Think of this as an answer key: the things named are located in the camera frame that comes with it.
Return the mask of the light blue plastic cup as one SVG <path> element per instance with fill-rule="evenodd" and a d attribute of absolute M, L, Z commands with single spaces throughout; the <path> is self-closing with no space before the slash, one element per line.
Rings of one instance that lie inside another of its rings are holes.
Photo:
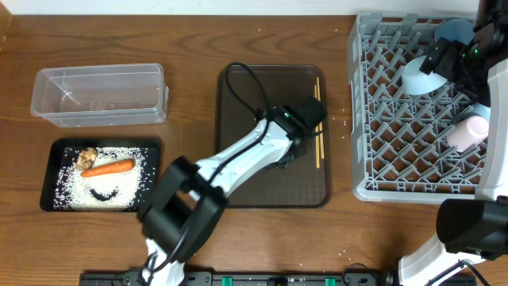
<path fill-rule="evenodd" d="M 464 19 L 451 19 L 439 24 L 434 32 L 434 42 L 437 43 L 441 38 L 449 41 L 459 41 L 462 44 L 469 44 L 475 33 L 473 24 Z"/>

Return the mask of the dark blue plate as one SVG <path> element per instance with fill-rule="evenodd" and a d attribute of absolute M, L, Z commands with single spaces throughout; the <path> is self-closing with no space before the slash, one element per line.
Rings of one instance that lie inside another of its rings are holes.
<path fill-rule="evenodd" d="M 463 120 L 470 118 L 472 116 L 480 116 L 481 118 L 486 119 L 488 122 L 491 117 L 491 108 L 488 106 L 484 106 L 483 104 L 476 102 L 470 106 L 467 106 L 464 110 L 462 110 L 455 118 L 455 122 L 462 122 Z"/>

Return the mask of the light blue bowl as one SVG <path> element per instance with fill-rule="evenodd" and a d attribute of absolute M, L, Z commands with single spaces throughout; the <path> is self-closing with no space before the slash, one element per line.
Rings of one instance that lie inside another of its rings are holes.
<path fill-rule="evenodd" d="M 441 75 L 430 72 L 428 75 L 420 71 L 425 56 L 411 60 L 402 71 L 402 84 L 406 87 L 408 95 L 423 95 L 435 91 L 447 83 Z"/>

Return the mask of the white plastic cup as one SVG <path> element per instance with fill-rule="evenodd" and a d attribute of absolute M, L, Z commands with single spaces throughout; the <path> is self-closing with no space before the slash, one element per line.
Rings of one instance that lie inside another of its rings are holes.
<path fill-rule="evenodd" d="M 458 153 L 478 145 L 488 137 L 489 121 L 479 115 L 464 119 L 455 126 L 455 129 L 446 136 L 446 141 L 455 147 Z"/>

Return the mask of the pile of white rice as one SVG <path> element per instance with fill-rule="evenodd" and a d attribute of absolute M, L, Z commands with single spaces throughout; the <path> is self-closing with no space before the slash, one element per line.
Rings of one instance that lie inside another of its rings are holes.
<path fill-rule="evenodd" d="M 63 150 L 50 192 L 52 211 L 136 211 L 152 190 L 159 150 L 147 147 L 97 147 L 93 166 L 132 160 L 126 172 L 83 177 L 77 169 L 81 148 Z"/>

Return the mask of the orange carrot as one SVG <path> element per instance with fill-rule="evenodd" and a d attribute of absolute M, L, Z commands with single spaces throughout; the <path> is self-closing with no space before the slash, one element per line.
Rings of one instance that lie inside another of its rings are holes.
<path fill-rule="evenodd" d="M 81 177 L 93 177 L 128 172 L 132 170 L 134 167 L 135 167 L 134 160 L 121 160 L 83 171 L 81 173 Z"/>

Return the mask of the brown food scrap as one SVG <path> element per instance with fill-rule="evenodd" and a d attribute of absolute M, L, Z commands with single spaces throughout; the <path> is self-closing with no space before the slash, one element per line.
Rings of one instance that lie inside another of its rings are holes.
<path fill-rule="evenodd" d="M 79 171 L 86 171 L 91 169 L 98 156 L 98 151 L 95 148 L 88 147 L 79 152 L 79 157 L 76 163 L 76 169 Z"/>

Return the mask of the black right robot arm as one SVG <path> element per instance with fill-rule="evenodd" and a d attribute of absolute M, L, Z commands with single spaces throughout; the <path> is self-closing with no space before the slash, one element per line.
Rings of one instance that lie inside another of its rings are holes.
<path fill-rule="evenodd" d="M 398 263 L 395 285 L 440 285 L 465 267 L 507 253 L 507 3 L 481 1 L 474 38 L 438 40 L 419 64 L 491 108 L 487 152 L 474 199 L 446 199 L 437 232 Z"/>

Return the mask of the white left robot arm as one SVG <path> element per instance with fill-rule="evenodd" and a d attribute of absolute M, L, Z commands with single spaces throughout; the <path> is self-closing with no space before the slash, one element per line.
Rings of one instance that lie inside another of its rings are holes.
<path fill-rule="evenodd" d="M 209 239 L 233 191 L 261 169 L 283 168 L 302 155 L 325 117 L 325 106 L 313 96 L 299 106 L 271 106 L 227 149 L 195 163 L 173 160 L 137 212 L 148 248 L 139 283 L 180 284 L 185 262 Z"/>

